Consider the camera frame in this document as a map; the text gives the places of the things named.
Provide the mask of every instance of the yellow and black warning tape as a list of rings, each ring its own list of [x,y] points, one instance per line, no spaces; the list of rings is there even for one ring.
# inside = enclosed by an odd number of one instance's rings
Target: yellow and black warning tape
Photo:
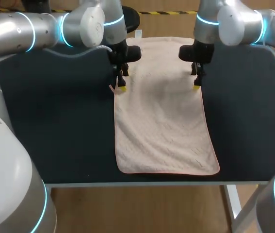
[[[24,10],[19,9],[7,9],[7,8],[0,8],[0,12],[24,12]],[[71,10],[57,10],[52,9],[52,12],[62,13],[62,12],[71,12]],[[197,11],[139,11],[138,14],[140,15],[183,15],[183,14],[196,14]]]

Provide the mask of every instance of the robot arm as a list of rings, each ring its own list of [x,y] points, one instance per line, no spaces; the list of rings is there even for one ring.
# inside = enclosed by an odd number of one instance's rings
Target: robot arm
[[[56,44],[114,45],[126,36],[119,0],[87,1],[71,13],[0,13],[0,56]]]
[[[194,85],[199,87],[205,75],[203,65],[211,62],[215,42],[275,48],[275,11],[252,10],[240,0],[201,0],[194,38],[193,45],[180,48],[179,58],[192,62],[192,75],[197,75]]]

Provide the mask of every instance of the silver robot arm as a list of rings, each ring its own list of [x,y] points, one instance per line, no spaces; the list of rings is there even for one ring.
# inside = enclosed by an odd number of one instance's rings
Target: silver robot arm
[[[89,0],[71,13],[0,13],[0,56],[56,44],[115,45],[126,36],[120,0]]]
[[[262,44],[275,48],[275,11],[252,10],[240,0],[201,0],[194,28],[199,42]]]
[[[69,14],[0,13],[0,57],[57,44],[95,47],[103,43],[113,51],[110,60],[120,72],[129,60],[126,35],[120,0],[87,0]],[[54,205],[13,134],[0,88],[0,233],[53,233],[55,227]]]
[[[210,62],[215,42],[222,41],[227,46],[260,44],[275,48],[275,11],[252,10],[240,0],[201,0],[194,37],[194,45],[183,47],[182,52],[193,54],[187,59],[193,61],[193,69],[197,67],[197,84],[201,85],[204,72],[201,70],[203,63],[199,62]],[[199,51],[204,54],[196,56]],[[275,176],[252,195],[232,223],[232,231],[243,232],[249,220],[257,221],[259,232],[275,232]]]
[[[201,0],[194,26],[194,44],[182,46],[179,58],[192,62],[195,86],[202,85],[203,65],[211,62],[214,43],[227,46],[268,45],[275,48],[275,11],[253,10],[240,0]]]

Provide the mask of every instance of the cable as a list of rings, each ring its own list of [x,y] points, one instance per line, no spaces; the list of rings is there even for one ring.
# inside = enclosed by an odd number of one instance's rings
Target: cable
[[[69,55],[69,54],[62,54],[62,53],[59,53],[59,52],[56,52],[56,51],[53,51],[51,49],[44,49],[44,51],[47,51],[49,53],[52,53],[56,56],[59,56],[59,57],[65,57],[65,58],[79,58],[79,57],[83,57],[84,55],[92,52],[92,51],[95,51],[95,50],[99,50],[99,49],[105,49],[107,50],[108,52],[113,52],[113,50],[105,45],[99,45],[99,46],[96,46],[94,48],[91,48],[87,51],[84,51],[84,52],[81,52],[81,53],[78,53],[78,54],[73,54],[73,55]]]

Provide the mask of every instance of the towel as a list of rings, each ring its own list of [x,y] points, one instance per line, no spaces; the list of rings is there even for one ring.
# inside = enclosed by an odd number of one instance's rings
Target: towel
[[[130,38],[142,49],[130,63],[127,90],[114,96],[115,153],[124,173],[212,175],[219,164],[191,63],[178,58],[190,38]]]

